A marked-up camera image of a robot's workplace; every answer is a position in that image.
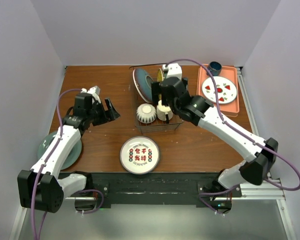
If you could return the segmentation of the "yellow green ribbed plate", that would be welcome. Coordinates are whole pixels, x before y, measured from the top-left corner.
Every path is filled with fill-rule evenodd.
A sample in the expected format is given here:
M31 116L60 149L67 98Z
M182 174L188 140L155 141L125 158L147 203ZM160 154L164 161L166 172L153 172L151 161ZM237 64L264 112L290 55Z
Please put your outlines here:
M158 82L162 82L162 81L164 80L164 73L163 73L163 71L162 71L161 68L159 68L159 69L157 70L156 80L157 80Z

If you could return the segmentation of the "cream ceramic mug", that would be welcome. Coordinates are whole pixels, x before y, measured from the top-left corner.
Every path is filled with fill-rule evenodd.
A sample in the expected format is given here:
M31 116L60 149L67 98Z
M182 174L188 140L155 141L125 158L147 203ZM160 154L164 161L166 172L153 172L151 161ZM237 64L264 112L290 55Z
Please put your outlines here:
M162 100L158 101L156 106L157 118L163 122L170 121L174 114L169 106L163 105Z

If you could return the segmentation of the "black wire dish rack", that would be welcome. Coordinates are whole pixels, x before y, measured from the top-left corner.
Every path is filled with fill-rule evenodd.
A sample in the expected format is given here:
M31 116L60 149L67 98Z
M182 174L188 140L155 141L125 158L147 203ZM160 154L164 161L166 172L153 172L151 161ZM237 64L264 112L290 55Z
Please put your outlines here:
M141 104L148 103L148 99L146 96L136 87L136 81L134 79L134 73L136 69L141 69L143 71L142 74L139 74L142 80L147 81L147 85L150 84L150 79L153 81L157 80L157 71L162 67L163 63L152 63L152 64L140 64L140 65L132 65L129 67L131 71L131 80L130 80L130 91L131 91L131 105L133 112L133 119L135 127L142 133L153 133L153 132L164 132L164 131L175 131L182 123L183 120L177 116L173 115L173 117L169 120L169 122L162 121L159 118L156 118L151 123L142 123L137 118L137 109Z

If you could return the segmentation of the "dark blue plate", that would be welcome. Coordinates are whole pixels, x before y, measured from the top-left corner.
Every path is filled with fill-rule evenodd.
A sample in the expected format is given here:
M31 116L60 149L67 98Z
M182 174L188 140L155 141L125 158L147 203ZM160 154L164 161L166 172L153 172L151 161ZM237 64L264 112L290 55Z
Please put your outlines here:
M146 103L152 103L151 84L154 80L150 74L142 68L136 68L132 72L132 79L140 97Z

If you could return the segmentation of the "white plate red chinese characters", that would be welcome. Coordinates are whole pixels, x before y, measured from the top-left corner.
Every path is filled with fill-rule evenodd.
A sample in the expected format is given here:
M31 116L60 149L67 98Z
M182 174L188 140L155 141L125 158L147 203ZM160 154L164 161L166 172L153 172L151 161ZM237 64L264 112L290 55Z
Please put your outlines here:
M131 174L145 175L160 162L159 146L148 137L136 136L127 140L120 149L120 163Z

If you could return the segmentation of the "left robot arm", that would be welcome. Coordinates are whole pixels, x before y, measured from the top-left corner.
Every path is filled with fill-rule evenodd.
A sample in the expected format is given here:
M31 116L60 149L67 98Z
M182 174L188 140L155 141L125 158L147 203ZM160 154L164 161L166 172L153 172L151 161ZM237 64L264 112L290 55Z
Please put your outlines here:
M75 171L59 179L66 158L90 126L99 126L120 117L109 98L100 100L100 88L82 88L74 105L59 118L57 133L42 157L29 170L17 176L20 205L24 208L56 213L63 200L73 194L89 196L94 188L91 173Z

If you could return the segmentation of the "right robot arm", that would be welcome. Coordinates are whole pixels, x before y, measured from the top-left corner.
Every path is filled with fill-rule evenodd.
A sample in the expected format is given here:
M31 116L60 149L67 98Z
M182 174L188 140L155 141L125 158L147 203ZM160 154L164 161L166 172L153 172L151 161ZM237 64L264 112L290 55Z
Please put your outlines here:
M177 77L152 82L152 100L154 103L161 101L182 120L213 133L242 156L241 163L221 171L212 185L213 192L223 197L231 188L245 182L261 185L276 160L272 151L277 151L278 142L254 135L220 114L209 100L200 95L190 95L187 84Z

